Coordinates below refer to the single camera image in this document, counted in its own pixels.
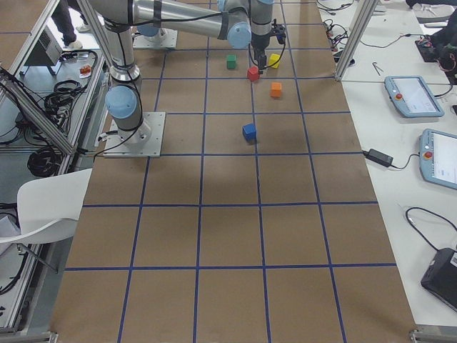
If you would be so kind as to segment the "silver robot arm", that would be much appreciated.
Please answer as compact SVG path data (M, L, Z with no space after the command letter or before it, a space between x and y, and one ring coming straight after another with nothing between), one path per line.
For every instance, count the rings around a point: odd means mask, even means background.
M227 40L235 49L253 49L259 71L267 68L265 49L274 35L272 1L219 1L218 9L204 9L178 1L90 1L104 18L111 75L133 71L135 64L131 28L150 25Z
M131 27L105 19L104 30L111 57L111 88L105 96L105 105L121 142L138 149L149 140L151 128L143 114L142 78L134 57Z

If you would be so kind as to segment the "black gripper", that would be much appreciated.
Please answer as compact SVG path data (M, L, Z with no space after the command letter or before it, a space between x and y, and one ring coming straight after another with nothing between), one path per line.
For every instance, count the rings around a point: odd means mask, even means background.
M270 43L270 39L252 39L254 56L258 57L258 73L263 74L267 67L267 57L265 50Z

